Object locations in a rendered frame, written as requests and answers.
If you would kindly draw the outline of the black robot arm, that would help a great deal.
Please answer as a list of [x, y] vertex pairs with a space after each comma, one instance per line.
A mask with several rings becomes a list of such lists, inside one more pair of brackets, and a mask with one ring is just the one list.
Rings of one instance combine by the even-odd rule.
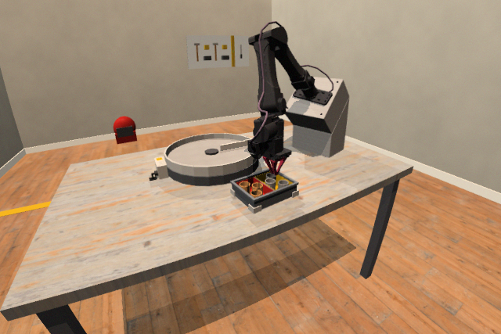
[[[269, 115], [260, 134], [252, 142], [255, 147], [254, 151], [249, 143], [250, 140], [247, 141], [248, 151], [255, 159], [260, 159], [266, 151], [272, 154], [282, 152], [282, 138], [279, 138], [279, 136], [284, 135], [284, 119], [280, 119], [278, 116], [287, 113], [285, 110], [287, 103], [280, 91], [277, 80], [275, 57], [289, 75], [291, 84], [295, 89], [294, 97], [325, 106], [333, 96], [332, 92], [317, 89], [314, 85], [315, 78], [310, 76], [308, 71], [302, 68], [294, 58], [287, 44], [288, 37], [284, 27], [277, 27], [263, 32], [261, 41], [258, 39], [259, 34], [249, 37], [248, 42], [249, 45], [254, 46], [258, 61], [258, 102], [263, 92], [264, 83], [265, 94], [260, 108], [268, 111]], [[276, 45], [279, 47], [276, 47]], [[301, 90], [304, 91], [305, 95]], [[273, 138], [275, 136], [277, 138]]]

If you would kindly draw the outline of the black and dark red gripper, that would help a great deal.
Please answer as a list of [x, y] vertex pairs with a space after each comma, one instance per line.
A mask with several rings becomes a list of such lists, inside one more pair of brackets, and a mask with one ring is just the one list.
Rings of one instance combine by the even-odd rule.
[[[281, 153], [277, 153], [277, 154], [272, 154], [272, 153], [266, 151], [263, 154], [263, 159], [266, 162], [267, 166], [269, 167], [269, 170], [271, 171], [271, 174], [274, 174], [275, 176], [278, 175], [278, 173], [279, 173], [282, 165], [286, 161], [287, 157], [290, 157], [290, 155], [291, 155], [291, 150], [283, 148], [283, 135], [279, 136], [279, 138], [282, 138], [282, 152]], [[278, 162], [279, 162], [279, 166], [278, 166], [278, 169], [276, 169], [276, 166], [277, 166]]]

